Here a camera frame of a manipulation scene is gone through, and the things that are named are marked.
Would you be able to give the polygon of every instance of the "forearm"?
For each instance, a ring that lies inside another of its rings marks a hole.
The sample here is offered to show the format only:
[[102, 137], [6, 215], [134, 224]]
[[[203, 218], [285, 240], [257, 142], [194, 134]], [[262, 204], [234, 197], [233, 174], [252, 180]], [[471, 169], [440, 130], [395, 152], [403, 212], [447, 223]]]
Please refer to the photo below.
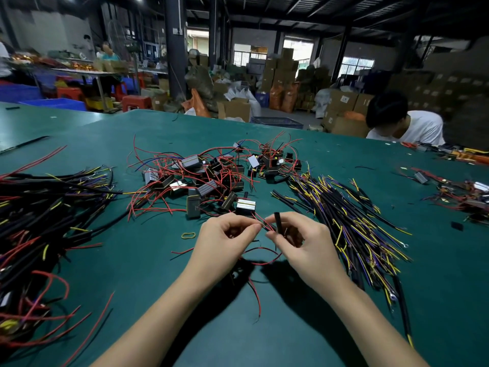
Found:
[[160, 365], [189, 315], [205, 295], [185, 272], [92, 367]]
[[334, 296], [323, 296], [339, 316], [371, 367], [428, 366], [376, 307], [352, 282]]

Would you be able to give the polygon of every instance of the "human hand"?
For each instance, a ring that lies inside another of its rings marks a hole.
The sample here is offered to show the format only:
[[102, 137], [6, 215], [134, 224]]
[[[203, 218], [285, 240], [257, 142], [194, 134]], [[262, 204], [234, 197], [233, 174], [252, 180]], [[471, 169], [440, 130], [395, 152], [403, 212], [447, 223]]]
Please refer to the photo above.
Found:
[[[287, 239], [273, 231], [266, 236], [309, 287], [328, 300], [351, 282], [339, 261], [327, 226], [297, 212], [280, 213], [280, 218], [284, 230], [289, 228]], [[275, 216], [270, 215], [265, 221], [275, 223]]]
[[200, 228], [184, 273], [210, 289], [231, 271], [261, 228], [258, 220], [232, 212], [210, 218]]

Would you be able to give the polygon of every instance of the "plastic basket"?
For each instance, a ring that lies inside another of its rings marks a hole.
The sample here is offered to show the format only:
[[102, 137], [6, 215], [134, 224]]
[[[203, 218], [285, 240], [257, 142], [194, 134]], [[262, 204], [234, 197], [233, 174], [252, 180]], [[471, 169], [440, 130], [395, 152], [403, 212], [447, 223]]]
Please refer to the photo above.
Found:
[[80, 102], [79, 100], [66, 99], [66, 98], [26, 100], [23, 102], [19, 102], [19, 104], [27, 104], [28, 106], [36, 106], [36, 107], [58, 108], [61, 110], [81, 110], [84, 112], [87, 111], [84, 102]]
[[26, 100], [42, 99], [43, 96], [37, 86], [28, 85], [0, 85], [0, 102], [19, 103]]
[[255, 98], [260, 103], [262, 108], [268, 108], [268, 103], [270, 101], [270, 94], [267, 92], [257, 92]]
[[289, 117], [251, 117], [250, 122], [260, 125], [287, 127], [289, 129], [302, 130], [304, 128], [302, 123]]

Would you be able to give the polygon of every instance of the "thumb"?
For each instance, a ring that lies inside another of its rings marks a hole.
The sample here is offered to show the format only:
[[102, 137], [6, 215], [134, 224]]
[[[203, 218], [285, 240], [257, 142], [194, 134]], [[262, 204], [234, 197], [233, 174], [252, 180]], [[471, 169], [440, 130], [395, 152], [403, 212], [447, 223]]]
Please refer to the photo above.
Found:
[[296, 250], [296, 247], [292, 246], [282, 234], [270, 231], [265, 235], [268, 239], [272, 240], [272, 242], [280, 249], [287, 259], [289, 259], [290, 256], [293, 255], [294, 250]]
[[252, 224], [247, 226], [239, 236], [233, 238], [233, 241], [237, 242], [243, 251], [246, 247], [255, 239], [262, 228], [261, 224]]

